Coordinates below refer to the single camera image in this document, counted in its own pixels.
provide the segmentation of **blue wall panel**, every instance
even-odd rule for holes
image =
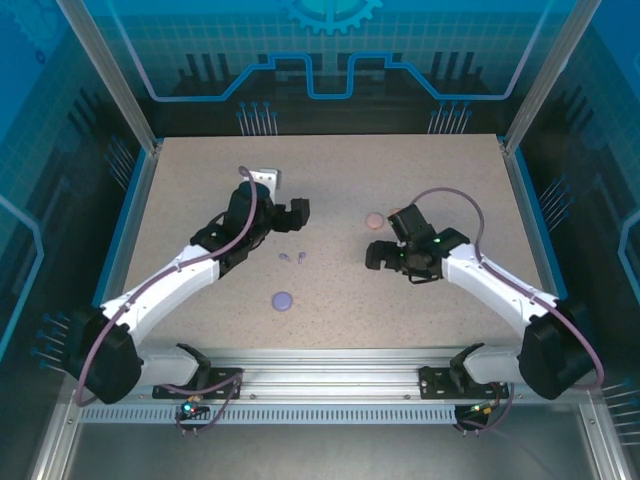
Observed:
[[[140,146],[55,2],[1,7],[0,478],[27,478],[62,379],[44,320],[91,302]]]
[[[511,3],[89,8],[158,135],[273,134],[251,102],[276,109],[279,134],[504,133],[574,1]]]
[[[614,376],[638,366],[639,15],[635,1],[603,0],[522,145],[567,287],[594,313]]]

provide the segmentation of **purple object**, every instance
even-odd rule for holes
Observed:
[[[288,292],[278,292],[271,299],[271,305],[279,312],[286,312],[293,305],[293,297]]]

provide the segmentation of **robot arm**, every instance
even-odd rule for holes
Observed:
[[[540,396],[555,399],[593,368],[576,337],[533,300],[543,300],[574,325],[584,327],[588,313],[583,306],[541,292],[485,257],[478,259],[467,237],[451,228],[436,233],[415,205],[390,216],[389,222],[398,243],[377,241],[369,245],[367,268],[379,270],[384,261],[386,268],[402,272],[413,284],[444,278],[498,313],[523,341],[517,347],[477,344],[454,358],[450,376],[460,393],[478,384],[524,380]],[[498,279],[487,267],[521,291]]]
[[[61,362],[67,372],[79,378],[96,338],[125,307],[100,344],[86,379],[87,388],[104,403],[117,402],[140,385],[207,386],[210,365],[192,347],[137,349],[174,308],[246,260],[270,231],[297,231],[306,225],[309,200],[292,200],[290,211],[285,205],[275,204],[279,172],[261,170],[251,175],[257,191],[255,216],[247,234],[232,248],[210,257],[234,241],[247,222],[251,190],[246,181],[233,192],[222,224],[217,218],[209,222],[155,275],[100,308],[84,307],[73,312]]]

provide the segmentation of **beige tabletop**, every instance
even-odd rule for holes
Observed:
[[[131,288],[167,264],[199,228],[226,209],[238,166],[282,171],[279,203],[311,200],[300,232],[269,234],[249,259],[172,312],[148,342],[197,348],[375,348],[515,341],[506,322],[445,280],[414,286],[364,266],[367,246],[394,240],[371,231],[385,216],[440,185],[472,195],[486,215],[483,251],[539,287],[533,257],[494,135],[368,135],[165,140],[127,277]],[[476,234],[473,208],[451,194],[419,206],[436,230]],[[299,265],[299,252],[307,257]],[[278,258],[287,253],[294,262]],[[290,292],[277,312],[271,297]]]

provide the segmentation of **pink disc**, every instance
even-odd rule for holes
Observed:
[[[370,213],[369,215],[367,215],[366,223],[367,227],[369,227],[371,230],[378,230],[379,228],[382,228],[384,226],[384,217],[381,213]]]

